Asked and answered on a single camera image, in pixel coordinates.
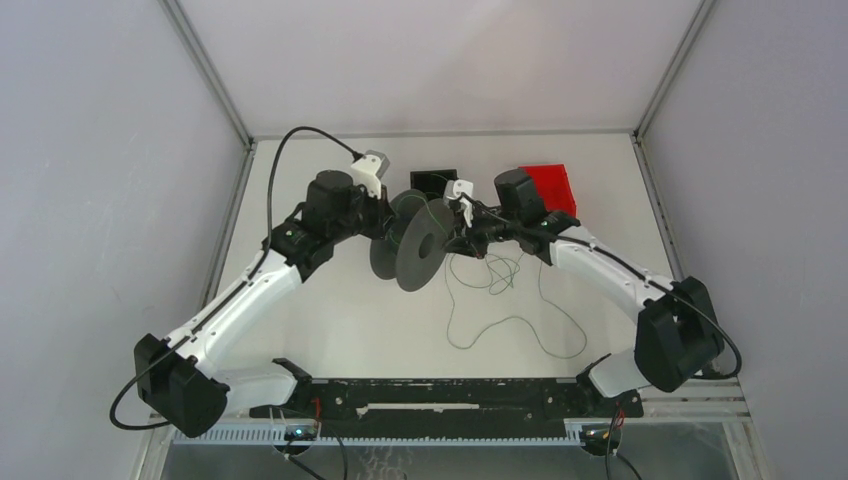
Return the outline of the dark grey cable spool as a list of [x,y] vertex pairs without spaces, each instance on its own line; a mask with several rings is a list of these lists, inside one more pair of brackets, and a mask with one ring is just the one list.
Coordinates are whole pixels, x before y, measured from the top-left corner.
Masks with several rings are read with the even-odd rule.
[[441,267],[454,212],[443,200],[429,200],[416,189],[401,192],[390,206],[393,222],[383,239],[370,243],[370,266],[378,278],[394,280],[402,290],[414,292]]

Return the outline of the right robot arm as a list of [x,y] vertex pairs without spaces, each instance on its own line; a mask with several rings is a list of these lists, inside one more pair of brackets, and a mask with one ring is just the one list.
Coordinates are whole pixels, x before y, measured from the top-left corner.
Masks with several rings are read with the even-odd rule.
[[694,277],[672,280],[614,253],[580,221],[549,210],[534,179],[523,169],[494,181],[499,203],[473,196],[464,180],[447,183],[444,198],[464,217],[449,242],[453,253],[480,257],[494,242],[515,241],[541,263],[577,275],[599,289],[633,321],[630,347],[587,366],[578,402],[592,416],[605,415],[621,394],[645,387],[673,392],[690,379],[708,379],[705,368],[725,350],[738,348],[718,325],[706,285]]

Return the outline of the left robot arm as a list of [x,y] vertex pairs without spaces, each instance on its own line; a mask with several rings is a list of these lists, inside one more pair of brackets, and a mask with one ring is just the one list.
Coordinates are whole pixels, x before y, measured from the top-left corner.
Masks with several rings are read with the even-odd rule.
[[322,171],[303,202],[263,241],[253,263],[223,294],[163,339],[142,337],[133,355],[139,398],[189,438],[227,414],[277,406],[298,417],[311,388],[286,367],[226,370],[230,349],[271,306],[302,286],[337,244],[357,235],[380,238],[391,218],[387,189],[376,173]]

